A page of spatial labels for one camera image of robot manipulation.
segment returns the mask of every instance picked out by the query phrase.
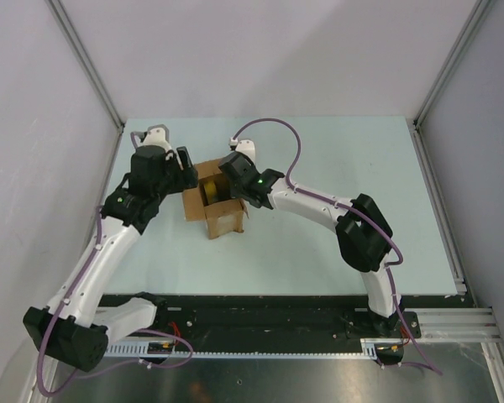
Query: table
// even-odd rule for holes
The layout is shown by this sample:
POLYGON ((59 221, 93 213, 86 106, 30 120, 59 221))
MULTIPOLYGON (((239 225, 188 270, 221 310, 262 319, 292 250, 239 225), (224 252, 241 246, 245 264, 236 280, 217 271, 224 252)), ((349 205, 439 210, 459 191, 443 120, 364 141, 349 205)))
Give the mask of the table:
MULTIPOLYGON (((129 119, 108 193, 129 171, 129 133, 163 123, 174 147, 195 163, 225 156, 228 138, 251 118, 129 119)), ((394 231, 405 263, 392 269, 411 295, 453 295, 455 284, 403 117, 287 118, 302 138, 294 181, 337 196, 372 196, 394 231)), ((296 152, 287 128, 260 123, 241 136, 255 141, 259 170, 286 171, 296 152)), ((340 257, 335 236, 287 212, 249 207, 244 233, 207 239, 204 222, 186 222, 180 195, 131 248, 108 294, 358 295, 360 274, 340 257)))

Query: open box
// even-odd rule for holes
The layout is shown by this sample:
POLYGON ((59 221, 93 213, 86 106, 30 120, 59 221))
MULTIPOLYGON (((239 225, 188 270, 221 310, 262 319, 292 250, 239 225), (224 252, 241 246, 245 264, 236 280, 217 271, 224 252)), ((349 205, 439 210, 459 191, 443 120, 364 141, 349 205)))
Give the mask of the open box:
POLYGON ((205 221, 209 239, 233 231, 242 233, 243 215, 247 213, 242 199, 231 198, 229 182, 218 168, 219 161, 196 164, 198 186, 182 193, 185 219, 205 221))

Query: gray floor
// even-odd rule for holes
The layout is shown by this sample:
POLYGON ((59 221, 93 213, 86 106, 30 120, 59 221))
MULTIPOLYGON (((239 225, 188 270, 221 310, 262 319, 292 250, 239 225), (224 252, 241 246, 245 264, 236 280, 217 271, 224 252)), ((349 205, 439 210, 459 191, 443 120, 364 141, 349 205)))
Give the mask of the gray floor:
MULTIPOLYGON (((121 402, 496 402, 480 345, 426 346, 444 376, 414 368, 381 370, 359 360, 192 360, 179 369, 131 365, 78 380, 53 403, 121 402)), ((406 351, 406 360, 416 359, 406 351)), ((115 359, 105 359, 105 365, 115 359)), ((56 385, 69 369, 60 368, 56 385)))

